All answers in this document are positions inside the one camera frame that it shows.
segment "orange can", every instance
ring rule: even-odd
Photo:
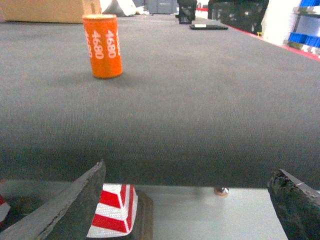
[[[83,26],[93,76],[114,78],[122,73],[117,16],[83,15]]]

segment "blue bin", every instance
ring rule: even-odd
[[[302,0],[300,7],[312,7],[317,6],[318,0]]]
[[[295,42],[295,43],[298,43],[298,44],[305,44],[307,38],[308,38],[308,35],[306,35],[306,34],[292,32],[290,34],[290,36],[289,36],[289,41]]]
[[[320,48],[320,37],[316,40],[315,47]]]
[[[308,36],[306,38],[305,44],[308,46],[317,47],[317,40],[318,40],[317,36]]]

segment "red and white striped cone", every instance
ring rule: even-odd
[[[88,238],[115,238],[131,233],[138,196],[133,185],[103,184]]]
[[[2,224],[3,220],[5,220],[9,210],[9,204],[0,195],[0,225]]]

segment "gray carpet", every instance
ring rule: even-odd
[[[320,62],[174,16],[120,18],[123,75],[92,77],[81,24],[0,23],[0,178],[320,189]]]

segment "black device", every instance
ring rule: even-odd
[[[207,25],[207,24],[192,24],[189,26],[192,30],[227,30],[227,26],[222,25]]]

